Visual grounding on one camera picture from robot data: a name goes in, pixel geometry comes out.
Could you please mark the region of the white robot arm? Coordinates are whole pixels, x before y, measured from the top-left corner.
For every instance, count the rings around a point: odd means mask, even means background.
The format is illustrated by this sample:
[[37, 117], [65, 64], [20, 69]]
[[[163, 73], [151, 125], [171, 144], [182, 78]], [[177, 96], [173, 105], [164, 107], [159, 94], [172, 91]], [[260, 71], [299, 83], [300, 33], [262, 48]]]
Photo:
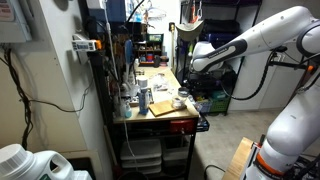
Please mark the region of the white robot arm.
[[[274, 51], [293, 42], [307, 61], [319, 62], [320, 22], [303, 6], [270, 16], [227, 44], [198, 42], [190, 70], [206, 73], [233, 58]], [[320, 87], [315, 73], [269, 126], [264, 142], [244, 169], [246, 180], [285, 180], [299, 156], [320, 137]]]

